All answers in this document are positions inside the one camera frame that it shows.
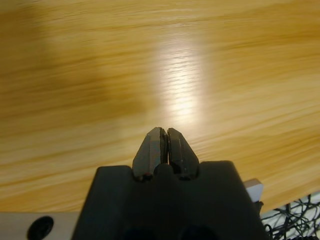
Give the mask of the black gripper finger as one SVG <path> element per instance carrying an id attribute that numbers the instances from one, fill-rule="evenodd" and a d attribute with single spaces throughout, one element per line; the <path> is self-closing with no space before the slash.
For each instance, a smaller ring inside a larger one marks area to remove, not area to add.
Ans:
<path id="1" fill-rule="evenodd" d="M 140 145 L 132 162 L 136 178 L 152 176 L 158 165 L 168 162 L 168 136 L 162 127 L 150 130 Z"/>
<path id="2" fill-rule="evenodd" d="M 168 162 L 179 179 L 198 176 L 199 159 L 181 132 L 174 128 L 167 131 Z"/>

